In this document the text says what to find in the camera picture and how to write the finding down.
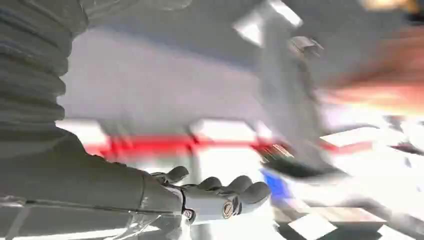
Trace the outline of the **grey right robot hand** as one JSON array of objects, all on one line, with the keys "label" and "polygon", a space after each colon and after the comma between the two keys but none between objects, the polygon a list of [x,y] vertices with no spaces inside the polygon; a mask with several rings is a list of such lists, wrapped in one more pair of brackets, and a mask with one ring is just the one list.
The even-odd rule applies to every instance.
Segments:
[{"label": "grey right robot hand", "polygon": [[172,186],[164,174],[112,163],[88,154],[72,133],[0,133],[0,194],[27,201],[182,214],[200,221],[253,212],[267,201],[263,182],[239,176],[223,186],[215,177]]}]

